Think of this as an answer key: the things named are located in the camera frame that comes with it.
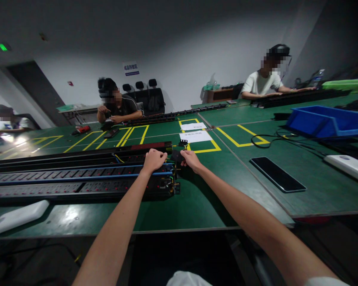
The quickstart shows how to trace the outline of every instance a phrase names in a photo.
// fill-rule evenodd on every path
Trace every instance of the black t-shirt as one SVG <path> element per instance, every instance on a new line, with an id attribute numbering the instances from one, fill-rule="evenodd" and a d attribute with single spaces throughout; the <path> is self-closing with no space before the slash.
<path id="1" fill-rule="evenodd" d="M 106 104 L 106 107 L 111 111 L 111 115 L 129 115 L 140 109 L 138 109 L 134 99 L 129 95 L 122 95 L 122 104 L 118 109 L 116 103 Z"/>

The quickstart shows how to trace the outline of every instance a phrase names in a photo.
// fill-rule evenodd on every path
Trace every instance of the white paper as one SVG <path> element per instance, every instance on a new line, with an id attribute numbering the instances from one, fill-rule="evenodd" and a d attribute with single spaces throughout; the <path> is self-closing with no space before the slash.
<path id="1" fill-rule="evenodd" d="M 180 135 L 180 139 L 187 140 L 188 143 L 212 140 L 212 137 L 208 134 L 207 131 L 186 132 L 186 133 L 180 133 L 179 135 Z"/>
<path id="2" fill-rule="evenodd" d="M 181 125 L 182 130 L 196 130 L 196 129 L 205 129 L 207 126 L 203 122 L 201 123 L 191 123 Z"/>

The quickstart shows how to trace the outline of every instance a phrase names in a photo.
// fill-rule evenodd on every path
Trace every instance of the white power bank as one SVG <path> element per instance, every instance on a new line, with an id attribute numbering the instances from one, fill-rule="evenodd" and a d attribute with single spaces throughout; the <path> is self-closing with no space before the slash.
<path id="1" fill-rule="evenodd" d="M 358 160 L 346 155 L 329 155 L 324 160 L 358 179 Z"/>
<path id="2" fill-rule="evenodd" d="M 0 233 L 40 218 L 48 206 L 49 202 L 43 200 L 3 214 L 0 217 Z"/>

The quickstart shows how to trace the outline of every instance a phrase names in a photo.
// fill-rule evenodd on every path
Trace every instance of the red tool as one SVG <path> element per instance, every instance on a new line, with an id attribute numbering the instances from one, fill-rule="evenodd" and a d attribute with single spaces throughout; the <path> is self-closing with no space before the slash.
<path id="1" fill-rule="evenodd" d="M 83 126 L 83 127 L 80 127 L 78 128 L 76 131 L 74 131 L 72 133 L 72 135 L 77 135 L 77 134 L 82 134 L 82 133 L 85 133 L 85 132 L 88 132 L 90 131 L 90 126 Z"/>

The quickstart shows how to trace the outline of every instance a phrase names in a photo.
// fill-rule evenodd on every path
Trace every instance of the white t-shirt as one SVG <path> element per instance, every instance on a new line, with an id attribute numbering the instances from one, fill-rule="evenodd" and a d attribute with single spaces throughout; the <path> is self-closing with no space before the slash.
<path id="1" fill-rule="evenodd" d="M 32 121 L 30 121 L 28 118 L 25 117 L 15 117 L 15 122 L 9 122 L 9 121 L 4 122 L 3 129 L 20 129 L 20 128 L 29 128 L 32 130 L 36 129 Z"/>
<path id="2" fill-rule="evenodd" d="M 168 281 L 167 286 L 212 286 L 206 280 L 191 272 L 177 271 Z M 349 286 L 331 277 L 315 277 L 309 279 L 305 286 Z"/>
<path id="3" fill-rule="evenodd" d="M 241 92 L 248 91 L 249 93 L 264 96 L 269 89 L 277 90 L 280 86 L 283 86 L 283 84 L 279 75 L 270 74 L 267 78 L 264 78 L 259 71 L 255 71 L 245 81 Z"/>

